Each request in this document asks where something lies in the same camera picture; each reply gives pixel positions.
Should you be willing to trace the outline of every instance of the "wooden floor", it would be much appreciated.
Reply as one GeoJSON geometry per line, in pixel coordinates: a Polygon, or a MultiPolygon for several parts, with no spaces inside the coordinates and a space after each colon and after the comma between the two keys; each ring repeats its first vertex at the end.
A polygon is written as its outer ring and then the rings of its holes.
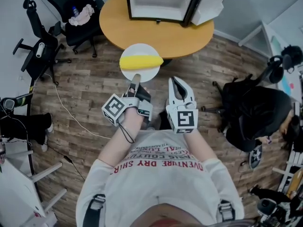
{"type": "MultiPolygon", "coordinates": [[[[75,55],[67,46],[58,58],[71,58],[71,64],[62,64],[55,68],[58,92],[63,104],[79,122],[90,131],[111,137],[116,130],[103,117],[101,107],[113,94],[121,95],[128,86],[119,69],[122,54],[104,37],[97,40],[98,57],[92,58],[88,45],[79,49],[75,55]]],[[[152,96],[154,119],[164,109],[168,96],[168,79],[178,76],[184,79],[194,90],[198,108],[220,106],[219,93],[212,86],[212,81],[219,84],[232,81],[234,77],[245,77],[249,73],[259,75],[264,68],[265,58],[247,48],[214,36],[204,49],[197,53],[173,60],[161,68],[158,75],[150,82],[144,83],[152,96]]],[[[61,106],[54,85],[46,76],[45,81],[38,81],[34,89],[31,114],[50,112],[53,115],[54,132],[50,134],[48,144],[68,155],[75,166],[87,176],[89,168],[97,158],[107,140],[93,136],[83,130],[61,106]]],[[[198,127],[206,141],[215,150],[218,157],[228,167],[234,183],[245,206],[246,217],[257,216],[256,198],[247,194],[247,189],[258,183],[263,187],[277,189],[281,175],[273,173],[273,166],[283,168],[288,153],[281,151],[282,140],[275,134],[273,143],[264,147],[261,165],[251,171],[248,166],[239,167],[247,160],[247,154],[230,145],[221,133],[217,132],[220,117],[215,114],[199,112],[198,127]]],[[[37,172],[62,161],[63,167],[54,174],[38,182],[43,200],[50,200],[61,188],[66,188],[66,195],[54,206],[59,219],[59,226],[71,227],[75,224],[75,207],[83,180],[72,164],[67,163],[61,155],[48,149],[42,152],[34,144],[34,167],[37,172]]]]}

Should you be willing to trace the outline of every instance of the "person in black clothing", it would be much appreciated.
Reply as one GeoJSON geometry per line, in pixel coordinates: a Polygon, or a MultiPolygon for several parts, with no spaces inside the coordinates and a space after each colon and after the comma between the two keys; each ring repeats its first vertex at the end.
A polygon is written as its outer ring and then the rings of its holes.
{"type": "Polygon", "coordinates": [[[277,205],[282,202],[290,203],[289,218],[303,216],[303,208],[297,210],[301,204],[301,200],[297,196],[290,199],[282,192],[277,192],[271,189],[262,189],[257,185],[250,189],[250,193],[258,196],[259,199],[271,199],[275,201],[277,205]]]}
{"type": "Polygon", "coordinates": [[[0,129],[2,138],[17,138],[21,140],[35,140],[47,151],[47,132],[53,131],[50,113],[38,115],[14,115],[0,112],[0,129]]]}
{"type": "Polygon", "coordinates": [[[239,104],[236,112],[239,117],[225,131],[226,139],[236,148],[251,152],[256,146],[268,143],[268,137],[277,130],[288,144],[298,137],[300,120],[294,116],[291,99],[283,91],[254,87],[239,104]]]}

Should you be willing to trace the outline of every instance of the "person wearing white t-shirt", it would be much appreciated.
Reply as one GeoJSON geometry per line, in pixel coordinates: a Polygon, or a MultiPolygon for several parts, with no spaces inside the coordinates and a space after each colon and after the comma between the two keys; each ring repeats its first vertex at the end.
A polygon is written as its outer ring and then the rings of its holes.
{"type": "Polygon", "coordinates": [[[244,218],[227,168],[197,129],[140,131],[142,122],[128,108],[122,125],[135,143],[119,128],[93,163],[77,202],[78,227],[98,194],[105,198],[99,227],[208,226],[222,222],[222,201],[231,204],[234,219],[244,218]]]}

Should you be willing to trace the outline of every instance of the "white t-shirt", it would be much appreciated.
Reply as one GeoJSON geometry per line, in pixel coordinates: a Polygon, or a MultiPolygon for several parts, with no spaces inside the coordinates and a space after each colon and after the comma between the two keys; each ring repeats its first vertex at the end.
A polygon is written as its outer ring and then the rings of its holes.
{"type": "Polygon", "coordinates": [[[116,167],[98,159],[94,162],[77,202],[78,227],[96,194],[106,196],[105,217],[99,226],[128,227],[147,209],[162,203],[212,225],[220,222],[218,206],[226,200],[236,219],[244,218],[227,168],[218,159],[198,161],[189,153],[183,135],[172,131],[141,131],[116,167]]]}

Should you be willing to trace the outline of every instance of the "round table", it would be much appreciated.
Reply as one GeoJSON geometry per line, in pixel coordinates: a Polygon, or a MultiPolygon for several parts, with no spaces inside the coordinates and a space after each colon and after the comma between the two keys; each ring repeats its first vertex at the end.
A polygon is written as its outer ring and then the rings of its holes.
{"type": "Polygon", "coordinates": [[[183,28],[179,23],[130,20],[126,0],[108,0],[100,12],[100,27],[106,38],[125,50],[132,44],[149,44],[163,59],[195,53],[213,37],[214,22],[183,28]]]}

